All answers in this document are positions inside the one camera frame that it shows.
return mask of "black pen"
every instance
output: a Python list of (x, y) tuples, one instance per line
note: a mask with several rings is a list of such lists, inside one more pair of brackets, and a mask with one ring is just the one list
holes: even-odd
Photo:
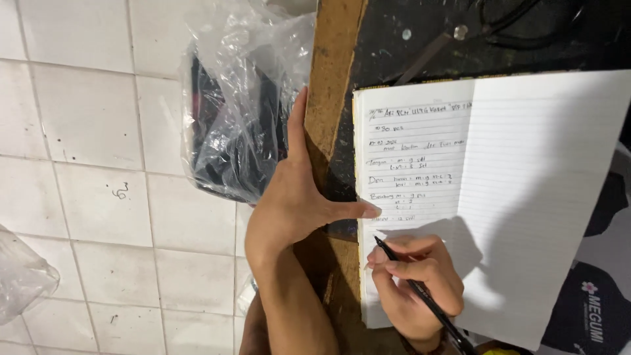
[[(396, 257), (392, 249), (390, 249), (390, 247), (386, 243), (384, 243), (383, 240), (377, 238), (377, 236), (375, 236), (375, 240), (377, 241), (377, 246), (381, 247), (386, 252), (388, 259), (395, 262), (399, 261), (399, 258)], [(438, 318), (438, 320), (443, 324), (445, 329), (447, 329), (447, 332), (454, 339), (454, 345), (458, 348), (460, 353), (464, 355), (478, 355), (478, 353), (473, 348), (473, 345), (471, 345), (467, 338), (460, 334), (458, 329), (451, 323), (449, 317), (445, 314), (445, 312), (443, 312), (442, 309), (438, 307), (436, 302), (433, 301), (432, 297), (427, 294), (427, 292), (425, 292), (425, 289), (423, 288), (425, 284), (423, 282), (415, 280), (407, 281), (410, 284), (410, 287), (414, 290), (414, 293), (416, 293), (416, 295), (421, 300), (423, 300), (423, 302), (427, 305), (427, 308), (432, 311), (436, 318)]]

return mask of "open notebook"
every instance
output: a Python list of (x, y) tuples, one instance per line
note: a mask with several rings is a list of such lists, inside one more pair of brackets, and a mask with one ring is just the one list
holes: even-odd
[(456, 324), (537, 349), (630, 97), (631, 71), (355, 91), (357, 192), (383, 210), (359, 225), (366, 325), (391, 326), (364, 270), (373, 236), (438, 234), (464, 280)]

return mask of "hand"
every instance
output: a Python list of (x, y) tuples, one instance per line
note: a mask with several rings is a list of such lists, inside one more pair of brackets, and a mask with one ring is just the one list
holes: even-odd
[(296, 98), (287, 122), (288, 157), (276, 166), (247, 225), (248, 259), (277, 255), (318, 227), (336, 220), (374, 218), (380, 214), (369, 203), (332, 202), (318, 192), (305, 143), (306, 102), (305, 87)]
[[(381, 305), (394, 327), (417, 351), (433, 351), (439, 345), (442, 324), (406, 280), (424, 282), (436, 304), (451, 317), (459, 315), (464, 308), (463, 282), (438, 236), (421, 239), (404, 236), (388, 238), (385, 242), (401, 261), (390, 261), (380, 247), (375, 247), (368, 255)], [(400, 279), (398, 285), (393, 276)]]

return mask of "megumi logo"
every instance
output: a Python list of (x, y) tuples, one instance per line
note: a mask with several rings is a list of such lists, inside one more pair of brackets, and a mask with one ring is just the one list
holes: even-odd
[(583, 282), (581, 289), (587, 292), (589, 304), (585, 304), (585, 325), (593, 342), (603, 342), (603, 317), (601, 316), (600, 297), (594, 295), (598, 287), (591, 282)]

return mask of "flower logo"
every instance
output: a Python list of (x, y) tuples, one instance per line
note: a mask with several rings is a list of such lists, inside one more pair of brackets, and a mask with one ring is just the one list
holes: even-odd
[(583, 282), (581, 289), (589, 294), (594, 294), (594, 292), (598, 291), (598, 287), (594, 286), (591, 282)]

